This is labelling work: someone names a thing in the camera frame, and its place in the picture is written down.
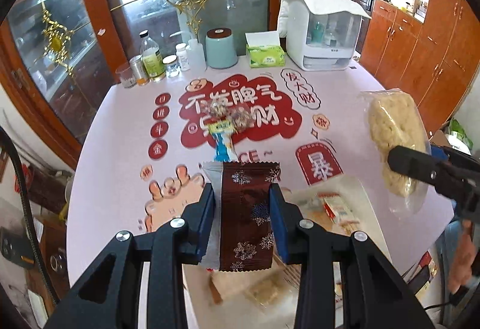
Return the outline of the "puffed rice cake packet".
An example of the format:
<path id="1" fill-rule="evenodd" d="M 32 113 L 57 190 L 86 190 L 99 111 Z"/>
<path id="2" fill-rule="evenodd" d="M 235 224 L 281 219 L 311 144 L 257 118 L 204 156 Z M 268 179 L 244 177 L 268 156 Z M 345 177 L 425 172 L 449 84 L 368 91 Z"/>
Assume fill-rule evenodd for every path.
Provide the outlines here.
<path id="1" fill-rule="evenodd" d="M 402 176 L 390 169 L 387 157 L 396 146 L 430 154 L 431 146 L 416 103 L 399 89 L 363 91 L 365 122 L 382 163 L 382 178 L 388 191 L 388 205 L 399 219 L 416 214 L 428 188 L 425 183 Z"/>

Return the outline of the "dark red snowflake packet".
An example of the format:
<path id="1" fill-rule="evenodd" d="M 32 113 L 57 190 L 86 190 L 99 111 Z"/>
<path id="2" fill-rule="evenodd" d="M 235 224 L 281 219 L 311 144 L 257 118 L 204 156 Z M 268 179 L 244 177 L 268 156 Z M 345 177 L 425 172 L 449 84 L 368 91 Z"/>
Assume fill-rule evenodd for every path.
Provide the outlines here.
<path id="1" fill-rule="evenodd" d="M 218 271 L 262 271 L 272 266 L 274 239 L 269 187 L 276 162 L 208 162 L 202 170 L 213 188 L 214 217 L 201 266 Z"/>

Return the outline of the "blue candy bar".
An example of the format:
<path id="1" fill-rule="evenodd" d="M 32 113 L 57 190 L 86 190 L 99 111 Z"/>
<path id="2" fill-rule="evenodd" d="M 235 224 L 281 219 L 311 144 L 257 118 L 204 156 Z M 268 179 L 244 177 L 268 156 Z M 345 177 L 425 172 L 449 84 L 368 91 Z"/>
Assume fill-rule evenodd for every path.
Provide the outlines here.
<path id="1" fill-rule="evenodd" d="M 232 137 L 235 133 L 210 134 L 215 141 L 216 154 L 214 160 L 216 162 L 237 162 L 239 160 L 233 146 Z"/>

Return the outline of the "nut brittle clear packet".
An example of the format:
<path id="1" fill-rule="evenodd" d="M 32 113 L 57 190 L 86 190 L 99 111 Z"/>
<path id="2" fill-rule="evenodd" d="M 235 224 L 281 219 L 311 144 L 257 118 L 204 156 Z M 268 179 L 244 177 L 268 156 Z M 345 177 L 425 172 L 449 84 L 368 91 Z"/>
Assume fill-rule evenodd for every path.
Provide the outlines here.
<path id="1" fill-rule="evenodd" d="M 242 133 L 255 126 L 255 120 L 249 108 L 236 107 L 229 114 L 236 133 Z"/>

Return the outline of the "orange red cracker packet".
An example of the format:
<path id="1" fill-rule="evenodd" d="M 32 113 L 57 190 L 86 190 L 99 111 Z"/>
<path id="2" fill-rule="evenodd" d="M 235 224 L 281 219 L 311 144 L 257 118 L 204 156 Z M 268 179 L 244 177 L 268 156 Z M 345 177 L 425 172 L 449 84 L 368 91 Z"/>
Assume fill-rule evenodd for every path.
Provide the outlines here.
<path id="1" fill-rule="evenodd" d="M 326 214 L 334 224 L 350 232 L 357 230 L 360 221 L 354 216 L 351 209 L 339 194 L 320 193 L 317 194 L 317 196 L 320 198 Z"/>

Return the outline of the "orange wooden cabinet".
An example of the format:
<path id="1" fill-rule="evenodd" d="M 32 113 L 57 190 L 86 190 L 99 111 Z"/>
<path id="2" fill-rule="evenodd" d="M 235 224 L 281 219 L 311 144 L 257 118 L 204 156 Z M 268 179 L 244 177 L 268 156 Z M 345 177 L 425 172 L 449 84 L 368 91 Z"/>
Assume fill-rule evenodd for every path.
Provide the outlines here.
<path id="1" fill-rule="evenodd" d="M 410 94 L 434 134 L 479 71 L 479 19 L 467 0 L 375 0 L 360 64 Z"/>

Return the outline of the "small green candy packet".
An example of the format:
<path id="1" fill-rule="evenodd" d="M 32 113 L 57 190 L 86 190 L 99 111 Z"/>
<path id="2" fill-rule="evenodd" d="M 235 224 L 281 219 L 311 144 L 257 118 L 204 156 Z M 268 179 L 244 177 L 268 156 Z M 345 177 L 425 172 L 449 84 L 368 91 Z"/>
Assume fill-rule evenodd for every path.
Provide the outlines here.
<path id="1" fill-rule="evenodd" d="M 232 134 L 235 132 L 235 127 L 230 120 L 219 120 L 217 122 L 208 124 L 208 132 L 213 134 Z"/>

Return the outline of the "small clear nut packet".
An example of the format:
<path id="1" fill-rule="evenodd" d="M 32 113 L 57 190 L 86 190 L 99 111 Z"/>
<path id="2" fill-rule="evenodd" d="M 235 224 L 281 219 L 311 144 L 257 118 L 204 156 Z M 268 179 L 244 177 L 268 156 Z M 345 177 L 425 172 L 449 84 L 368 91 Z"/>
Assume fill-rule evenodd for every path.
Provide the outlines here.
<path id="1" fill-rule="evenodd" d="M 202 105 L 202 111 L 206 114 L 207 123 L 210 124 L 226 119 L 230 108 L 222 102 L 209 101 Z"/>

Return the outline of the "clear drinking glass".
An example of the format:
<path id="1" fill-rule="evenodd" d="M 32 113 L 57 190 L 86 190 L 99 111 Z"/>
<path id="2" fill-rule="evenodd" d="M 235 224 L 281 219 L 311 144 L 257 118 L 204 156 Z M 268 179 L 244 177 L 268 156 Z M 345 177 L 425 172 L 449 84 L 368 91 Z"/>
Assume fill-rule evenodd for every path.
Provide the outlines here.
<path id="1" fill-rule="evenodd" d="M 123 63 L 115 70 L 115 74 L 120 80 L 121 85 L 125 89 L 134 87 L 137 84 L 136 77 L 129 63 Z"/>

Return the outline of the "white countertop storage cabinet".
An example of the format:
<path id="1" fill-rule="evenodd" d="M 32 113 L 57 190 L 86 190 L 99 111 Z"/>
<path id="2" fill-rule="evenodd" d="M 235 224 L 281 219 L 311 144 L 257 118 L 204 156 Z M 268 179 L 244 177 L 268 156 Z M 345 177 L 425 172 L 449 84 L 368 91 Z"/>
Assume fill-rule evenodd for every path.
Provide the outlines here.
<path id="1" fill-rule="evenodd" d="M 304 71 L 343 70 L 369 18 L 352 0 L 281 0 L 277 32 L 289 58 Z"/>

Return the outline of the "small glass jar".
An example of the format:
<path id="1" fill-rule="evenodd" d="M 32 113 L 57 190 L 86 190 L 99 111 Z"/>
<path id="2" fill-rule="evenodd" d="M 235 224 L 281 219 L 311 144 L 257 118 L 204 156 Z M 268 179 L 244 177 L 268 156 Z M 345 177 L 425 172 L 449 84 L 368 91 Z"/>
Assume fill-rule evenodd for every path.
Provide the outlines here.
<path id="1" fill-rule="evenodd" d="M 163 65 L 168 77 L 176 77 L 182 71 L 176 55 L 168 55 L 164 57 Z"/>

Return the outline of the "clear bottle green label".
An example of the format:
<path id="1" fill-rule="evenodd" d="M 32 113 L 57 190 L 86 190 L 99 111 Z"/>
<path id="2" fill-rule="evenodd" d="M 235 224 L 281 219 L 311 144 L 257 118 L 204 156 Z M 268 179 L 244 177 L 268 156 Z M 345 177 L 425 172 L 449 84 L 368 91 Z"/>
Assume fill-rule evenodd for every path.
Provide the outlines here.
<path id="1" fill-rule="evenodd" d="M 140 54 L 145 71 L 153 82 L 160 82 L 166 76 L 160 46 L 154 41 L 148 30 L 139 33 L 141 39 Z"/>

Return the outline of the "white plastic bottle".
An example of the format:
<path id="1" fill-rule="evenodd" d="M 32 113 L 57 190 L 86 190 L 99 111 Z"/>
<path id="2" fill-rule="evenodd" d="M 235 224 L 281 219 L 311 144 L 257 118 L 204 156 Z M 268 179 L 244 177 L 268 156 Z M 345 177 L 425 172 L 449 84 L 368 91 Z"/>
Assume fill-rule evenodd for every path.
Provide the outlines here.
<path id="1" fill-rule="evenodd" d="M 191 38 L 186 47 L 187 57 L 190 69 L 200 73 L 206 70 L 207 63 L 205 60 L 203 45 L 197 38 Z"/>

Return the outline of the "small white pill bottle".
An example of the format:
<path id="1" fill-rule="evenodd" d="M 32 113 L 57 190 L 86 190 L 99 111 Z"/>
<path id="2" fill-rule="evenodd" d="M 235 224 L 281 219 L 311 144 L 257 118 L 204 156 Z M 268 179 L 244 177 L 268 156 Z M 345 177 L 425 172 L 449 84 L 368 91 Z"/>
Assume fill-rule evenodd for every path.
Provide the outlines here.
<path id="1" fill-rule="evenodd" d="M 188 71 L 191 69 L 191 66 L 189 64 L 188 60 L 188 53 L 186 50 L 187 45 L 185 43 L 179 43 L 176 44 L 176 56 L 178 59 L 178 62 L 181 66 L 181 71 Z"/>

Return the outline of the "teal canister brown lid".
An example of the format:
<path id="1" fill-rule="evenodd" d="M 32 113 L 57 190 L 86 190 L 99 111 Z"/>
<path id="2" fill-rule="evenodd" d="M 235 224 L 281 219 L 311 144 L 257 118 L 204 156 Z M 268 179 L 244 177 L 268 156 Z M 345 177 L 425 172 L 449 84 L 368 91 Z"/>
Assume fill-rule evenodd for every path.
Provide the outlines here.
<path id="1" fill-rule="evenodd" d="M 208 66 L 213 69 L 228 69 L 238 63 L 233 32 L 229 28 L 208 30 L 205 48 Z"/>

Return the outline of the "green tissue box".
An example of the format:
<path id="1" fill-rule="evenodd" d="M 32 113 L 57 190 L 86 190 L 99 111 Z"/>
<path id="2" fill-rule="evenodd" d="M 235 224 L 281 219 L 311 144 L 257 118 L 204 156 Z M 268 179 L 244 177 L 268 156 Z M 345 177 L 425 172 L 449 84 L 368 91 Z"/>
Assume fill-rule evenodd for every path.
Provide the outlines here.
<path id="1" fill-rule="evenodd" d="M 280 44 L 276 30 L 245 33 L 246 52 L 251 68 L 281 67 L 285 64 L 286 52 Z"/>

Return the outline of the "wooden glass sliding door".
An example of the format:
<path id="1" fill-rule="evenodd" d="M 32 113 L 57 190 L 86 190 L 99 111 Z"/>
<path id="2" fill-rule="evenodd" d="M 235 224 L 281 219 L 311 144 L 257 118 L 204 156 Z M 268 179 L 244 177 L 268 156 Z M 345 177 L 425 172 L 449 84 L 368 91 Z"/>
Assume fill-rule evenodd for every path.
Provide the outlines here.
<path id="1" fill-rule="evenodd" d="M 11 130 L 24 155 L 46 168 L 75 167 L 118 68 L 149 31 L 162 55 L 190 34 L 272 30 L 281 0 L 1 0 L 1 88 L 25 123 Z"/>

